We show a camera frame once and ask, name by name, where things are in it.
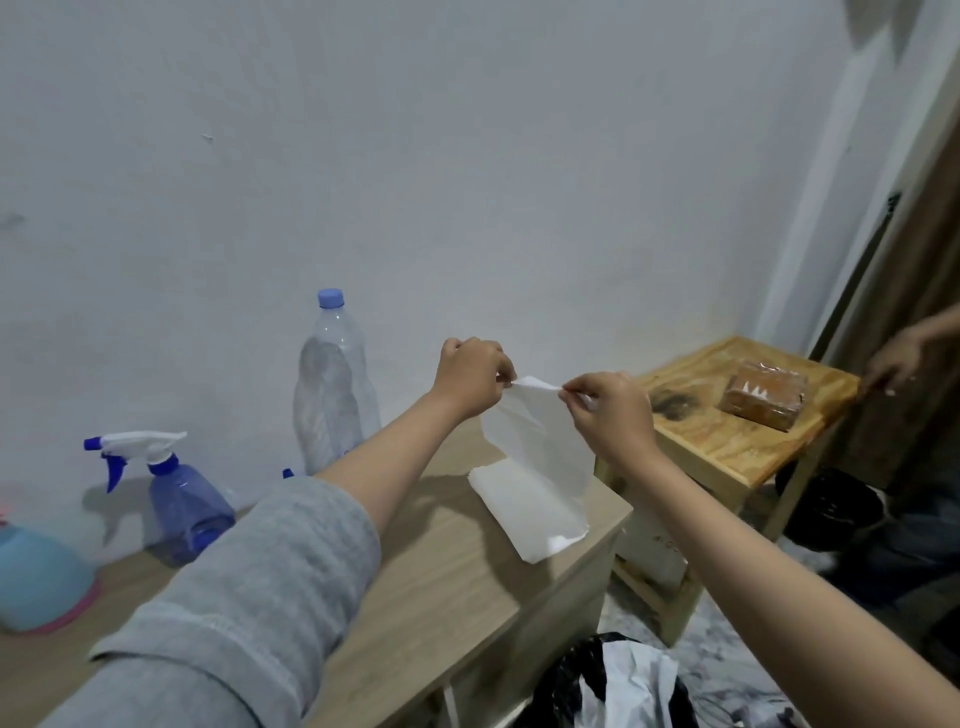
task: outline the brown box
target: brown box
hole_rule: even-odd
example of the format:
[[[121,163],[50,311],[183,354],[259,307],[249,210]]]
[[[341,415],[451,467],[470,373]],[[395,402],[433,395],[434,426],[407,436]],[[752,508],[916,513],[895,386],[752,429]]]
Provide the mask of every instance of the brown box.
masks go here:
[[[786,432],[804,409],[806,377],[796,372],[744,361],[717,405],[745,420]]]

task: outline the gray sleeve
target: gray sleeve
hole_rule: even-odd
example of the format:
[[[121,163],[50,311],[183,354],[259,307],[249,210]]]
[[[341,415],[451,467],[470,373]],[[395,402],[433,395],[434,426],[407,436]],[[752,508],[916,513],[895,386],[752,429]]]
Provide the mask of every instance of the gray sleeve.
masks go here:
[[[379,562],[359,503],[315,478],[284,480],[94,645],[108,664],[44,726],[126,726],[130,705],[149,706],[142,725],[244,725],[242,714],[299,725]]]

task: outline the plywood surface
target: plywood surface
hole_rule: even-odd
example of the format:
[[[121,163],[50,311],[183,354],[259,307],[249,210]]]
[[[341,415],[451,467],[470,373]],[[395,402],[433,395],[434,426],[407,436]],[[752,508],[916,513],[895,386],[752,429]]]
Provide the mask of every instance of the plywood surface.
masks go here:
[[[524,564],[465,476],[500,457],[477,422],[444,443],[384,537],[381,572],[327,665],[321,705],[307,725],[375,726],[425,696],[506,631],[525,605],[559,589],[630,513],[594,480],[587,537],[552,559]],[[93,671],[86,651],[171,575],[136,554],[101,570],[104,594],[73,624],[48,637],[0,637],[0,724],[35,725],[78,688]]]
[[[743,360],[800,372],[809,379],[806,407],[789,432],[716,408]],[[846,414],[855,401],[859,377],[734,336],[639,380],[658,405],[654,419],[661,440],[668,441],[665,449],[686,450],[729,480],[755,488]]]

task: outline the wooden stool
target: wooden stool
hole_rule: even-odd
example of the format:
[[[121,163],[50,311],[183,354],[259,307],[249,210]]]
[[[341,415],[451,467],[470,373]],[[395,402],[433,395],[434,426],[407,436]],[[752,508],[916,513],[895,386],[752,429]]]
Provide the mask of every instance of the wooden stool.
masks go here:
[[[789,432],[716,408],[727,382],[744,360],[782,367],[809,379],[804,411]],[[735,514],[751,493],[800,457],[786,490],[761,528],[771,541],[783,533],[830,430],[853,405],[859,382],[857,376],[740,336],[704,347],[638,380],[654,401],[665,401],[654,414],[660,448]],[[595,474],[620,490],[616,473],[606,463],[598,460]],[[660,616],[660,638],[673,644],[686,629],[704,589],[690,569],[672,595],[663,594],[638,567],[620,557],[613,572]]]

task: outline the hand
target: hand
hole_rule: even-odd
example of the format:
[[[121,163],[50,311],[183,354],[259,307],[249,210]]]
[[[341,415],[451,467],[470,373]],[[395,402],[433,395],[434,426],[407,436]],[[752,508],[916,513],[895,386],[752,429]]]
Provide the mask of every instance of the hand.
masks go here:
[[[590,411],[579,395],[597,400]],[[600,372],[571,379],[560,392],[573,423],[600,458],[625,473],[627,463],[660,455],[654,416],[643,387],[624,372]]]
[[[860,379],[860,396],[872,389],[895,395],[917,373],[923,358],[924,342],[911,329],[905,328],[867,362],[867,369]]]
[[[447,339],[430,393],[451,403],[462,422],[497,404],[514,379],[514,363],[495,341]]]

